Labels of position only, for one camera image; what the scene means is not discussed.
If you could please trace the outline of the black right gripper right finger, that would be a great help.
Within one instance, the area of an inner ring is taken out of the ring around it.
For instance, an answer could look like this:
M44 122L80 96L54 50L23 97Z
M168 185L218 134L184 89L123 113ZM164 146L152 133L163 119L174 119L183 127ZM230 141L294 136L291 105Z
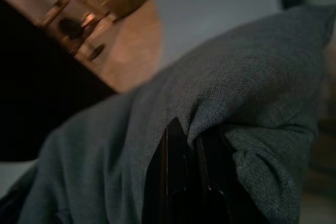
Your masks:
M195 140L202 188L203 219L208 224L251 224L253 203L237 178L233 150L220 130L208 129Z

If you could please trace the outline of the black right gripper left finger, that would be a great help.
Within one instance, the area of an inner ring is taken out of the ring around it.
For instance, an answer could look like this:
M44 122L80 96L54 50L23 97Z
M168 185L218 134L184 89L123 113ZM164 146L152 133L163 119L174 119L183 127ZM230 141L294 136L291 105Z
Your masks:
M164 129L148 165L143 224L187 224L188 146L178 118Z

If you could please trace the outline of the spotted fabric pillow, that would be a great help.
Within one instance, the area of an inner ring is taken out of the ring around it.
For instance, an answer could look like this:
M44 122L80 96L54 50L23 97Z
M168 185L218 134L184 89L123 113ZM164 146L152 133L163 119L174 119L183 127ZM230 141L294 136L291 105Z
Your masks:
M145 177L166 126L188 146L187 223L203 219L195 140L217 128L253 203L251 224L298 224L336 5L300 6L188 52L53 131L15 224L143 224Z

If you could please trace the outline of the person with black shoes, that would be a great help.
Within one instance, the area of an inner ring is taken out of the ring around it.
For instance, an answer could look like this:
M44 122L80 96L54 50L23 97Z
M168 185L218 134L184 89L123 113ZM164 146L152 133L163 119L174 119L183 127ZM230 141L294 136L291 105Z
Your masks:
M58 22L58 29L65 36L63 41L68 44L69 52L75 56L82 46L88 50L87 59L93 61L105 49L106 44L94 45L89 38L94 32L99 21L95 18L80 22L73 18L63 18Z

